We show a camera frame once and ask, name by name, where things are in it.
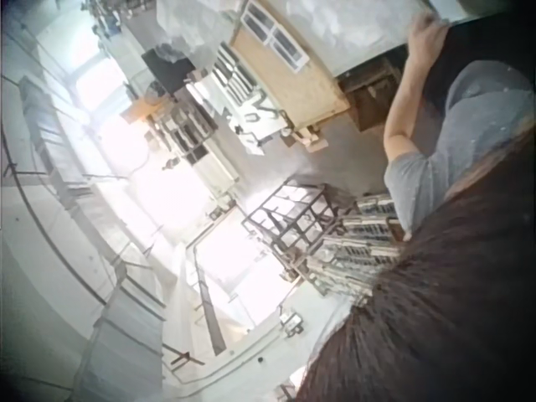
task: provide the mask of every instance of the dark hair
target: dark hair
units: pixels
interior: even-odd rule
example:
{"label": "dark hair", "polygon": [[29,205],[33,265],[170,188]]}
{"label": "dark hair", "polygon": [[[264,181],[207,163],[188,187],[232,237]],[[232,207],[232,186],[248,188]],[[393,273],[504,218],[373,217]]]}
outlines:
{"label": "dark hair", "polygon": [[439,207],[307,370],[296,401],[533,394],[534,127]]}

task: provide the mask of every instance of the floor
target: floor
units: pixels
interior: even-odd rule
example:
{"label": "floor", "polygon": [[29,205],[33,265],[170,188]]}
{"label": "floor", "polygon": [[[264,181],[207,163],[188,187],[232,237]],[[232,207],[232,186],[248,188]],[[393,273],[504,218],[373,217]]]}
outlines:
{"label": "floor", "polygon": [[301,144],[287,147],[274,138],[263,147],[265,156],[246,153],[225,126],[213,139],[240,175],[235,190],[239,205],[250,212],[290,176],[303,183],[329,183],[352,195],[385,191],[387,158],[381,129],[360,133],[348,116],[330,121],[323,132],[329,146],[309,153]]}

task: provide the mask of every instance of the wooden block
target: wooden block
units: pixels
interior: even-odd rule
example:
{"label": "wooden block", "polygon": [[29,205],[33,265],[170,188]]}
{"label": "wooden block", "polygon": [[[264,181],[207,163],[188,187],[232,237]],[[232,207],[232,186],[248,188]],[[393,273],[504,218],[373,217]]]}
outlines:
{"label": "wooden block", "polygon": [[307,149],[309,153],[313,153],[316,151],[320,151],[321,149],[327,148],[328,146],[329,146],[329,143],[327,142],[325,138],[319,138],[315,142],[312,142],[311,145],[309,145],[305,149]]}

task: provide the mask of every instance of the wooden board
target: wooden board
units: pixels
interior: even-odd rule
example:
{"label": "wooden board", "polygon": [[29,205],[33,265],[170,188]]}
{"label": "wooden board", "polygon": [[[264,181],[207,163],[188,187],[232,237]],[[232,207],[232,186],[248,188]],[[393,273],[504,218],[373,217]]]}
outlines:
{"label": "wooden board", "polygon": [[263,85],[297,130],[346,111],[350,106],[337,82],[309,54],[309,63],[295,74],[269,47],[245,28],[230,46]]}

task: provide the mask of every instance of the bright window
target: bright window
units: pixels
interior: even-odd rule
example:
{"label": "bright window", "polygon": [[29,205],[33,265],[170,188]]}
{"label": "bright window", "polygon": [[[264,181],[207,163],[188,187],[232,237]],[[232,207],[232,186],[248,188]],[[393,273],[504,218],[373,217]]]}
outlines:
{"label": "bright window", "polygon": [[113,59],[104,59],[76,81],[76,90],[88,111],[94,111],[126,81]]}

